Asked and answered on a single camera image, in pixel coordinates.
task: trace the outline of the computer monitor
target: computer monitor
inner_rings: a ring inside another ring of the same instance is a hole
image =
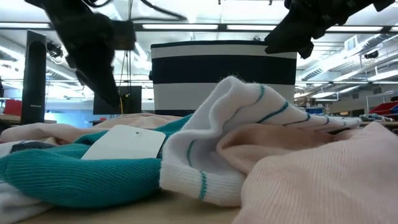
[[[120,94],[130,94],[130,97],[124,100],[123,103],[123,113],[141,113],[142,104],[142,87],[141,86],[122,86],[120,87]],[[93,114],[121,114],[120,108],[113,108],[111,105],[107,104],[99,95],[94,95],[94,107]]]

